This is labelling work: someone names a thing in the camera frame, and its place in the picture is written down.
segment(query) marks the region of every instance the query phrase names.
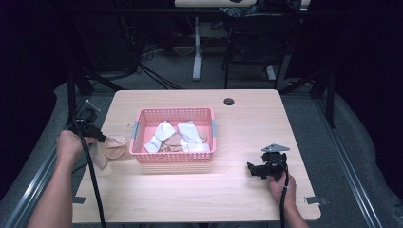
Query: human hand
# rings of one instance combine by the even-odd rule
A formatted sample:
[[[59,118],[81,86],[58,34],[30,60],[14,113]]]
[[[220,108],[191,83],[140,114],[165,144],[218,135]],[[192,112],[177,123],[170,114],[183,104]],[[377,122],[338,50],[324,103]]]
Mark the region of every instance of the human hand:
[[[97,139],[84,137],[86,143],[96,143]],[[63,130],[60,136],[57,138],[57,159],[61,162],[75,163],[77,158],[83,152],[83,146],[81,144],[80,137],[75,135],[72,131]]]
[[[286,178],[285,172],[282,173],[282,176],[278,181],[276,181],[271,176],[268,178],[270,191],[272,192],[272,196],[278,204],[281,201],[281,195],[284,189],[285,178]],[[296,205],[296,190],[297,190],[296,180],[293,176],[289,175],[288,189],[284,199],[284,207]]]

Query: black cable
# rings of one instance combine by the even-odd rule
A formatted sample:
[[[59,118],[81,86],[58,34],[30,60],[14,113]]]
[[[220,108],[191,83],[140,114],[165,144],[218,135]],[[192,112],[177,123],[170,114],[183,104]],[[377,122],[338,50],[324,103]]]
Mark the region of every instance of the black cable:
[[[88,163],[82,164],[80,166],[78,166],[77,168],[75,168],[72,172],[71,175],[73,175],[74,173],[76,173],[77,171],[79,171],[80,169],[86,167],[88,165]]]
[[[280,222],[281,222],[281,228],[285,228],[285,217],[284,217],[284,201],[285,201],[285,195],[287,194],[288,190],[288,182],[290,180],[290,175],[288,173],[288,166],[287,164],[283,165],[281,162],[278,162],[273,159],[268,159],[268,161],[275,163],[276,165],[280,165],[285,172],[285,181],[284,181],[284,187],[281,192],[281,199],[279,201],[279,217],[280,217]]]
[[[160,84],[161,86],[163,86],[165,89],[168,89],[168,87],[161,81],[159,81],[158,79],[154,78],[151,74],[148,73],[148,71],[144,70],[143,65],[139,64],[139,67],[144,71],[145,74],[148,75],[148,77],[150,77],[151,79],[153,79],[155,82],[157,82],[158,84]]]
[[[75,120],[75,118],[73,118],[73,121],[74,121],[75,127],[77,129],[80,129],[80,127],[78,126],[77,121]],[[89,174],[91,176],[92,186],[94,187],[95,198],[96,198],[97,204],[98,204],[98,210],[99,210],[99,214],[100,214],[101,225],[102,225],[103,228],[106,228],[105,217],[104,217],[104,207],[103,207],[102,201],[101,201],[101,195],[100,195],[100,190],[98,188],[97,178],[95,177],[94,164],[92,163],[92,159],[91,159],[91,156],[89,154],[88,146],[86,145],[86,140],[84,139],[83,134],[81,133],[80,130],[77,130],[77,134],[80,137],[81,145],[83,146],[84,152],[86,154],[86,160],[88,162],[88,167],[89,167]]]
[[[154,72],[153,70],[149,69],[147,66],[143,65],[142,63],[139,63],[139,67],[148,75],[150,76],[152,79],[154,79],[155,81],[159,82],[160,84],[163,84],[163,86],[167,89],[166,86],[170,86],[174,89],[183,89],[183,87],[176,85],[174,83],[172,83],[171,81],[165,79],[163,76],[157,74],[156,72]]]
[[[288,174],[287,166],[285,167],[284,172],[285,172],[285,182],[284,182],[284,188],[281,193],[281,200],[279,202],[279,217],[281,220],[281,228],[285,228],[284,200],[285,200],[285,194],[287,193],[287,190],[288,190],[288,181],[289,181],[289,174]]]

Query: chair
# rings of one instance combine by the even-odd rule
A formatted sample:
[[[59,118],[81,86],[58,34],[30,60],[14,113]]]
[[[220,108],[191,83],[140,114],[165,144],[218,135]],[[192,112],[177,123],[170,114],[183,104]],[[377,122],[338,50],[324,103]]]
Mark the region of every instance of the chair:
[[[274,88],[286,53],[290,53],[298,34],[299,20],[288,13],[256,13],[231,18],[226,24],[228,44],[222,70],[228,87],[230,63],[234,65],[278,66]]]

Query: pink basket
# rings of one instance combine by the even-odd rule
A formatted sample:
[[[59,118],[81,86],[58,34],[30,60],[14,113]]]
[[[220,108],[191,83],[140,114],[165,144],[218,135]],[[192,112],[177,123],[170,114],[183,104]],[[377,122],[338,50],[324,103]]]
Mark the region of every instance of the pink basket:
[[[178,124],[193,121],[198,130],[207,135],[209,152],[158,152],[149,153],[143,147],[154,136],[157,126],[168,121],[177,128]],[[139,163],[161,162],[211,162],[216,150],[216,127],[214,113],[207,107],[180,107],[180,108],[147,108],[142,109],[134,124],[133,135],[130,141],[130,154],[134,155]]]

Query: desk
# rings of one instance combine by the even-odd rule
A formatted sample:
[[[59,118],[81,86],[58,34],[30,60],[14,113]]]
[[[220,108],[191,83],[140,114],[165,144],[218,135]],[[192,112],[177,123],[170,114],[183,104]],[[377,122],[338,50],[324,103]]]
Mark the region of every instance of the desk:
[[[301,7],[308,8],[311,0],[302,0]],[[175,7],[179,8],[220,8],[220,7],[239,7],[247,8],[256,3],[256,0],[242,0],[239,3],[230,0],[175,0]],[[193,65],[193,80],[198,81],[201,78],[202,51],[199,33],[199,17],[195,18],[195,64]]]
[[[223,100],[232,98],[233,105]],[[106,135],[123,135],[127,148],[133,124],[142,108],[203,106],[214,110],[217,149],[209,163],[143,165],[126,152],[95,168],[106,222],[214,222],[279,220],[278,206],[267,180],[251,177],[247,162],[262,164],[260,151],[277,143],[289,147],[290,173],[297,180],[297,206],[305,219],[320,217],[296,139],[275,90],[119,91],[102,128]],[[73,222],[99,222],[88,169],[73,204]]]

